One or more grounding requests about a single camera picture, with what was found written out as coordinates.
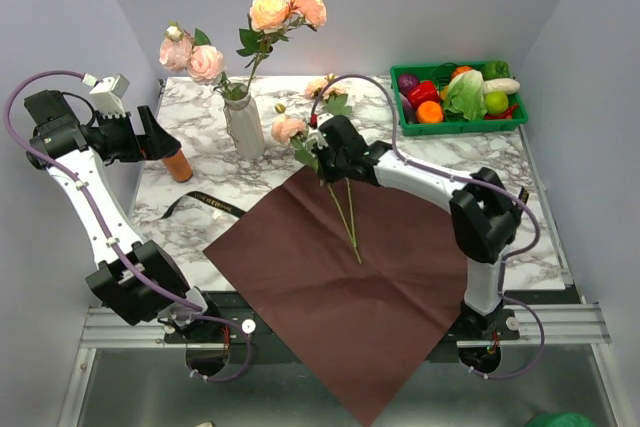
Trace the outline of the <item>pink rose stem with bud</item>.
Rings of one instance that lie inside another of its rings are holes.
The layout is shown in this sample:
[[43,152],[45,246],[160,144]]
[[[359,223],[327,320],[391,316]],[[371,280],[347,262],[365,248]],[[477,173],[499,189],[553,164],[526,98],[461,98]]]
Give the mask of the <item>pink rose stem with bud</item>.
[[[320,163],[317,154],[314,154],[306,146],[306,139],[309,131],[308,123],[292,117],[286,113],[287,107],[282,103],[276,103],[274,111],[276,117],[271,124],[271,137],[279,144],[289,146],[293,149],[294,158],[301,164],[310,167],[317,175],[320,175]],[[362,264],[362,258],[355,258]]]

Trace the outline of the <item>light pink rose stem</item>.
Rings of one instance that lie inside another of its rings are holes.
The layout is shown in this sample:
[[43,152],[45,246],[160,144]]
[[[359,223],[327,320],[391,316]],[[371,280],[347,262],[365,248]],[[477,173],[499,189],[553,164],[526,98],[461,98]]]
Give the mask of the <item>light pink rose stem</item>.
[[245,84],[229,79],[224,55],[199,29],[192,35],[177,22],[170,22],[158,58],[165,70],[185,73],[196,84],[211,87],[226,100],[242,100],[249,94]]

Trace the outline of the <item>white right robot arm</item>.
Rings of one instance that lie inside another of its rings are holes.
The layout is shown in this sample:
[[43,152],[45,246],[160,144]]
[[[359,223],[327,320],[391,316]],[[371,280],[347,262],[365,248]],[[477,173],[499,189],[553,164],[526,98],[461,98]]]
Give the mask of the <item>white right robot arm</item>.
[[434,166],[420,169],[413,160],[401,159],[387,142],[367,143],[344,115],[314,114],[309,134],[323,180],[393,188],[450,214],[456,244],[467,258],[461,329],[474,339],[493,331],[504,305],[499,257],[515,240],[522,216],[503,195],[498,175],[488,168],[471,174]]

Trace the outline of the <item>red wrapping paper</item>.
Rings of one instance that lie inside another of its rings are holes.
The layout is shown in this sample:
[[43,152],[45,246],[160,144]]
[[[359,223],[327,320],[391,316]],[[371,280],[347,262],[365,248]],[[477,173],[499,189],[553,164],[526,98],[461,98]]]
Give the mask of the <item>red wrapping paper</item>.
[[453,325],[467,261],[449,215],[302,168],[206,257],[334,397],[371,425]]

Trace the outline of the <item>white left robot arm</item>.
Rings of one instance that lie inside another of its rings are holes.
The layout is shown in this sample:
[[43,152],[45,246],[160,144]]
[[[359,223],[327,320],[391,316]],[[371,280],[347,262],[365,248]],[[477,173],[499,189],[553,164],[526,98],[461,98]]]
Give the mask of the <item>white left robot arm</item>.
[[164,159],[180,142],[147,106],[138,109],[144,131],[137,134],[119,99],[109,107],[91,101],[92,118],[83,124],[66,97],[44,90],[25,99],[35,122],[27,156],[63,189],[85,228],[96,264],[86,278],[89,289],[130,325],[157,320],[201,342],[214,340],[220,315],[169,254],[134,229],[106,179],[107,163]]

